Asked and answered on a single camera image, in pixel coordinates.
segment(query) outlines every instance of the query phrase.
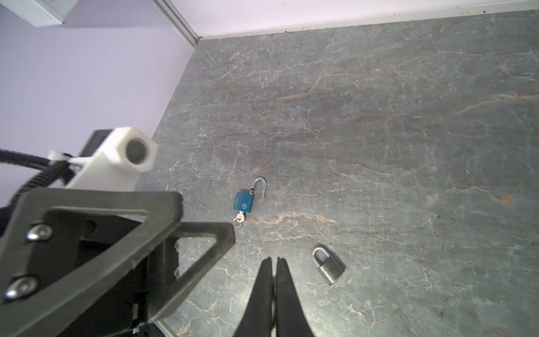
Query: black bracket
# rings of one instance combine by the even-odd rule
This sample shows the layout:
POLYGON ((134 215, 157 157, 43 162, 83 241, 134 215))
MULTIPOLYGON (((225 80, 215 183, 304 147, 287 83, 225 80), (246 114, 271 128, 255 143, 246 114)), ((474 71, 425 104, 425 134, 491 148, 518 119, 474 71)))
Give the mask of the black bracket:
POLYGON ((36 188, 24 194, 0 239, 0 290, 25 276, 39 245, 26 234, 37 223, 51 223, 54 233, 69 229, 66 212, 93 215, 145 215, 103 253, 38 288, 31 296, 0 303, 3 333, 15 336, 56 336, 167 238, 215 236, 217 243, 179 280, 165 288, 149 285, 148 319, 174 312, 207 271, 234 244, 230 223, 181 224, 182 197, 176 192, 104 192, 36 188))

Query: open shackle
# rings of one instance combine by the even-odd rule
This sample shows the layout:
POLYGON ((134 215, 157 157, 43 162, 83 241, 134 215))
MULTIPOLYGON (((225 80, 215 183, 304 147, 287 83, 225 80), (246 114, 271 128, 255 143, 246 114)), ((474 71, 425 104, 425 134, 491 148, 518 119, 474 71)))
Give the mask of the open shackle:
POLYGON ((251 190, 249 191, 249 194, 254 193, 254 185, 257 183, 257 181, 262 181, 262 198, 264 197, 264 194, 266 193, 266 180, 262 177, 258 177, 253 181, 253 184, 251 185, 251 190))

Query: blue padlock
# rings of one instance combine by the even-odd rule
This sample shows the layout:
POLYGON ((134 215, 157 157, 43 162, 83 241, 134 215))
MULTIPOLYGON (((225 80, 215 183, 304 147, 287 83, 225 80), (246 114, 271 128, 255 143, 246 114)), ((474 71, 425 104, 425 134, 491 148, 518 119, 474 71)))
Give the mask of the blue padlock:
POLYGON ((234 203, 234 209, 249 213, 251 207, 253 207, 254 195, 238 192, 236 194, 236 202, 234 203))
POLYGON ((257 181, 262 181, 263 188, 262 188, 262 198, 264 197, 264 194, 266 193, 266 180, 262 177, 258 177, 253 181, 253 184, 251 185, 251 190, 249 191, 249 194, 238 192, 236 194, 236 202, 234 202, 234 209, 238 210, 239 213, 234 219, 234 221, 238 222, 238 225, 236 227, 240 227, 241 223, 245 220, 245 213, 251 212, 251 207, 253 207, 253 200, 254 200, 254 185, 257 181))

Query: padlock body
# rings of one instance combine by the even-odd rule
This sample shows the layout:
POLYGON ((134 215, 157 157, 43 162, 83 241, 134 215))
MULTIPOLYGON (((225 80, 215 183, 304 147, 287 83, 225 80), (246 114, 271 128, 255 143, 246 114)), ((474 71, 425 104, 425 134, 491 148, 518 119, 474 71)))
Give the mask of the padlock body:
POLYGON ((329 285, 335 283, 337 278, 344 272, 344 267, 330 255, 326 261, 318 267, 318 271, 329 285))
POLYGON ((236 194, 236 202, 234 202, 234 209, 246 213, 251 212, 251 207, 253 207, 253 198, 254 196, 252 194, 238 192, 236 194))

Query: key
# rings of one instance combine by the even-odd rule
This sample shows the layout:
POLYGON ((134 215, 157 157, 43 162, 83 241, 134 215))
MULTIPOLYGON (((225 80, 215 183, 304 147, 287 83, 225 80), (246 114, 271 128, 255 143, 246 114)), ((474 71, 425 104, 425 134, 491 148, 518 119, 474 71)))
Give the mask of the key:
POLYGON ((236 226, 236 227, 241 227, 241 223, 242 223, 243 221, 245 221, 245 214, 244 214, 244 212, 243 212, 243 211, 240 211, 240 212, 238 213, 238 215, 236 216, 236 218, 235 218, 233 221, 237 221, 237 222, 238 222, 238 225, 236 226, 236 224, 234 224, 234 226, 236 226))

